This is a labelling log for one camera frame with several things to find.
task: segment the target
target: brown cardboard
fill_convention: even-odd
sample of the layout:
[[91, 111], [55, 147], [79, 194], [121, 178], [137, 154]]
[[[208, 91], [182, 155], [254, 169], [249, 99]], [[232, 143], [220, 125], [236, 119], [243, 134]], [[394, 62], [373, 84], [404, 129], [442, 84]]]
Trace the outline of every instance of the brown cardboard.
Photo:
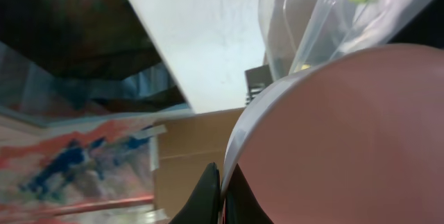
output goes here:
[[225, 149], [243, 109], [165, 121], [160, 135], [160, 167], [156, 172], [158, 209], [174, 217], [184, 206], [207, 164], [216, 162], [223, 173]]

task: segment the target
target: transparent plastic bin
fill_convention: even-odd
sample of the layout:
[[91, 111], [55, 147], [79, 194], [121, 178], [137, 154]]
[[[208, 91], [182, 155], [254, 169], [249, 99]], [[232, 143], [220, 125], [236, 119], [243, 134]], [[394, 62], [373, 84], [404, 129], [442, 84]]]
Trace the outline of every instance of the transparent plastic bin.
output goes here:
[[431, 0], [318, 0], [290, 73], [387, 43]]
[[259, 0], [259, 23], [274, 80], [287, 76], [318, 0]]

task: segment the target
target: pink surface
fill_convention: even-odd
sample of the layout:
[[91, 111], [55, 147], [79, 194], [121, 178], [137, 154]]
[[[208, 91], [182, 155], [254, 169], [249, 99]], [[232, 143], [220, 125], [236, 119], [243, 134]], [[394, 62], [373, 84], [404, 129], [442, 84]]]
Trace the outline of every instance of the pink surface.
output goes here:
[[444, 223], [444, 52], [396, 45], [316, 71], [239, 161], [274, 223]]

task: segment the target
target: clear plastic container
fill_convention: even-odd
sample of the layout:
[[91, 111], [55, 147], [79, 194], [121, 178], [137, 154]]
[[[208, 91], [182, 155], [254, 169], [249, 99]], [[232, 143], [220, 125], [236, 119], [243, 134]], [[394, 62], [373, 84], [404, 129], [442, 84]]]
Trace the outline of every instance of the clear plastic container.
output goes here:
[[274, 80], [289, 74], [317, 0], [259, 0], [259, 22]]
[[387, 43], [431, 0], [318, 0], [290, 73]]

